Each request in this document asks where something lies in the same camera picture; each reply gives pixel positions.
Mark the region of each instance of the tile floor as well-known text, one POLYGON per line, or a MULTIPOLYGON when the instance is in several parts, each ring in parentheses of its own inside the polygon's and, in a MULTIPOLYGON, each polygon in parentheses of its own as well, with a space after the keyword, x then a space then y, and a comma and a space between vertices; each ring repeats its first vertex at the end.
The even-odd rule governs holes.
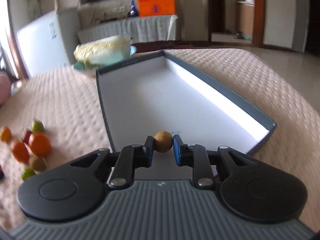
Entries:
POLYGON ((220 41, 220 42, 239 42, 239 43, 251 43, 249 40, 241 40, 233 38, 233 34, 226 33, 212 33, 211 41, 220 41))
POLYGON ((266 62, 320 114, 320 57, 254 47, 240 49, 246 49, 266 62))

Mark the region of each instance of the white tray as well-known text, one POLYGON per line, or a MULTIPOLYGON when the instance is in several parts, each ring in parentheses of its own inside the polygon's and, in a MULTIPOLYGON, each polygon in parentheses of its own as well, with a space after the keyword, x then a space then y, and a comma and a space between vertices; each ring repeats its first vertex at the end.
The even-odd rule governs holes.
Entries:
MULTIPOLYGON (((240 95, 197 68, 164 52, 130 59, 97 71, 97 86, 113 151, 144 144, 161 130, 207 150, 227 145, 243 153, 257 149, 276 123, 240 95)), ((173 149, 154 152, 151 168, 135 178, 183 179, 173 149)))

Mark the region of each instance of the bed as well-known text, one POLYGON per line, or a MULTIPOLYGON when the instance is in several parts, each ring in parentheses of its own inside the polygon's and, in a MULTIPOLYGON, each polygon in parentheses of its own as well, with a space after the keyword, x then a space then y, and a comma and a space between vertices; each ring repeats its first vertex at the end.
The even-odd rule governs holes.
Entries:
MULTIPOLYGON (((181 49, 168 53, 187 61, 249 100, 278 124, 255 157, 300 178, 308 189, 301 220, 320 228, 320 117, 288 83, 252 53, 241 49, 181 49)), ((95 79, 65 67, 35 76, 0 109, 0 126, 16 137, 41 120, 51 139, 49 168, 109 147, 95 79)), ((0 226, 11 230, 24 219, 16 202, 23 165, 0 144, 0 226)))

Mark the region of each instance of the blue glass bottle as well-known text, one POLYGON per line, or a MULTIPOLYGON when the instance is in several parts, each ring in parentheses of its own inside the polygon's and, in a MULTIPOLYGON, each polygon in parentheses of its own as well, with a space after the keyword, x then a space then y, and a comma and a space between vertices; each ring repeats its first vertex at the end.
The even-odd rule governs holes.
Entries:
POLYGON ((139 16, 138 10, 134 6, 134 0, 130 0, 130 1, 131 1, 131 11, 128 13, 128 16, 129 17, 137 17, 137 16, 139 16))

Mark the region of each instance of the orange tomato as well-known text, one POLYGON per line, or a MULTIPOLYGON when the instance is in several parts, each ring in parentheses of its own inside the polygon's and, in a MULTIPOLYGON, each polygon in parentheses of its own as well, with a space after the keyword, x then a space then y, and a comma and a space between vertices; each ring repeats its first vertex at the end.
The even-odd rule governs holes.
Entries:
POLYGON ((47 156, 52 151, 48 137, 39 132, 35 132, 30 135, 29 147, 32 153, 38 157, 47 156))
POLYGON ((3 126, 0 129, 0 140, 8 143, 11 140, 11 138, 12 138, 12 134, 10 129, 6 126, 3 126))
POLYGON ((22 141, 19 141, 17 139, 13 140, 11 142, 10 148, 13 156, 18 162, 28 164, 30 157, 29 152, 22 141))

